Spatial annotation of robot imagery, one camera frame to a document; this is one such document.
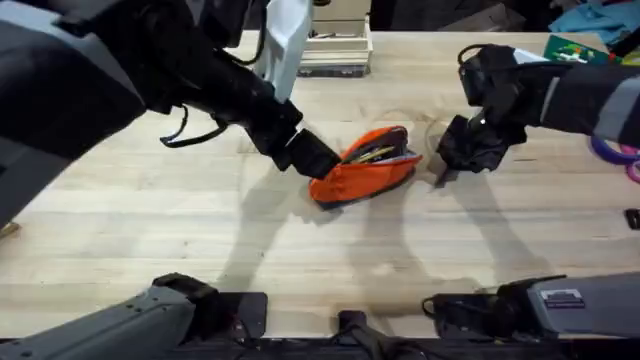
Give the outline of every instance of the label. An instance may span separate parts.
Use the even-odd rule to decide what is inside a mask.
[[[615,55],[596,50],[594,48],[573,42],[561,37],[551,35],[544,57],[554,61],[573,61],[582,64],[609,64],[620,63],[622,59]]]
[[[540,296],[547,309],[584,309],[582,295],[577,289],[542,290]]]

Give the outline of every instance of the black mount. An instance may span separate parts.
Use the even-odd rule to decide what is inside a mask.
[[[221,293],[192,277],[173,273],[153,281],[154,286],[178,291],[196,305],[193,322],[183,340],[208,339],[225,334],[235,339],[257,339],[267,325],[265,293]]]

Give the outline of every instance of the light wood surface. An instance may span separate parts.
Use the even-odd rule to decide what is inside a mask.
[[[374,34],[366,79],[300,79],[294,103],[310,128],[344,149],[401,124],[429,153],[433,124],[470,115],[456,55],[471,43],[541,53],[547,34]],[[602,47],[592,36],[571,36]],[[250,57],[249,39],[238,51]],[[493,173],[434,189],[414,181],[323,213],[307,179],[279,173],[241,129],[180,150],[181,111],[148,113],[91,151],[17,219],[0,242],[0,337],[32,334],[135,295],[182,272],[221,290],[269,295],[268,335],[320,336],[341,309],[364,309],[389,334],[433,336],[419,303],[437,292],[510,280],[640,270],[637,233],[622,210],[639,187],[590,154],[583,136],[529,129]],[[194,112],[190,134],[214,126]]]

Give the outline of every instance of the purple tape roll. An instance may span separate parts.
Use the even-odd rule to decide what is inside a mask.
[[[629,175],[629,179],[640,184],[640,161],[636,161],[627,167],[627,175]]]
[[[636,161],[640,161],[640,154],[625,154],[617,151],[607,142],[597,137],[591,137],[591,148],[603,160],[616,165],[631,165]]]

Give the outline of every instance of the dark background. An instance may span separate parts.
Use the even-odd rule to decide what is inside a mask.
[[[372,0],[371,29],[436,31],[500,2],[527,19],[523,31],[547,32],[547,26],[561,14],[559,9],[549,9],[550,0]],[[258,24],[255,10],[249,26],[254,29]]]

